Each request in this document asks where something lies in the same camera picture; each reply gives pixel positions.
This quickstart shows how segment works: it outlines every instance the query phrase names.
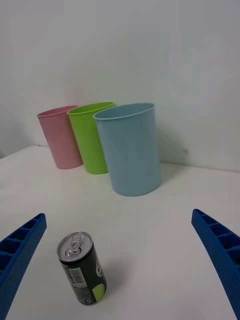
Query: barcode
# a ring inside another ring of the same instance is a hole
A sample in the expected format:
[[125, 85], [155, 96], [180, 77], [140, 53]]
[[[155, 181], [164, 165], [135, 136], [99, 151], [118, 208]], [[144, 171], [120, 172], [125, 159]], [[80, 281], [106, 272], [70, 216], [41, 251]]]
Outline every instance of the barcode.
[[84, 279], [84, 276], [83, 276], [80, 268], [68, 269], [68, 270], [72, 276], [72, 279], [73, 279], [76, 287], [83, 288], [83, 287], [87, 286], [87, 283]]

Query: plastic cup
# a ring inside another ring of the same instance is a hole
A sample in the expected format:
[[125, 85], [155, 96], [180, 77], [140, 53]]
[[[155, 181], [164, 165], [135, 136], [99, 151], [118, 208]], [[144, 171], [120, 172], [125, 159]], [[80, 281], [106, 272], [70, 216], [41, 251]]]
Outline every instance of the plastic cup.
[[155, 106], [116, 106], [93, 117], [112, 188], [123, 196], [148, 194], [160, 185]]
[[62, 106], [37, 115], [56, 167], [71, 169], [83, 164], [67, 111], [76, 105]]
[[85, 170], [94, 175], [108, 172], [103, 149], [93, 115], [114, 106], [113, 102], [99, 102], [77, 107], [67, 112]]

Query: pull tab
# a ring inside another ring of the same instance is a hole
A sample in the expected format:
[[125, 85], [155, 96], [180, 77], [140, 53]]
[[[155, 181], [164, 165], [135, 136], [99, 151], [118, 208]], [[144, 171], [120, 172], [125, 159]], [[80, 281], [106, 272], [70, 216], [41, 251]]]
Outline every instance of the pull tab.
[[71, 238], [70, 248], [66, 250], [66, 256], [72, 257], [73, 255], [79, 254], [82, 249], [81, 246], [84, 244], [84, 237], [82, 235], [75, 235]]

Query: can lid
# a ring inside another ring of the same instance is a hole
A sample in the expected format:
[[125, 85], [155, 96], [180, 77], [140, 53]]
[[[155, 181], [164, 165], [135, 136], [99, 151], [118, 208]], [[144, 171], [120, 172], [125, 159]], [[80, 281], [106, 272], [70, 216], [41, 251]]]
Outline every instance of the can lid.
[[73, 262], [83, 258], [92, 248], [93, 239], [86, 232], [67, 235], [57, 247], [58, 258], [63, 262]]

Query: pink cup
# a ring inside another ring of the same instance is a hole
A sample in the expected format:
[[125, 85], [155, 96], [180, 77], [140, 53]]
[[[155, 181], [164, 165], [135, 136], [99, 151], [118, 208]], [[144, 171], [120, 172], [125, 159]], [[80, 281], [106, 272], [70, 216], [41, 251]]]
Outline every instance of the pink cup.
[[83, 164], [67, 111], [77, 105], [62, 106], [37, 115], [51, 154], [59, 169]]

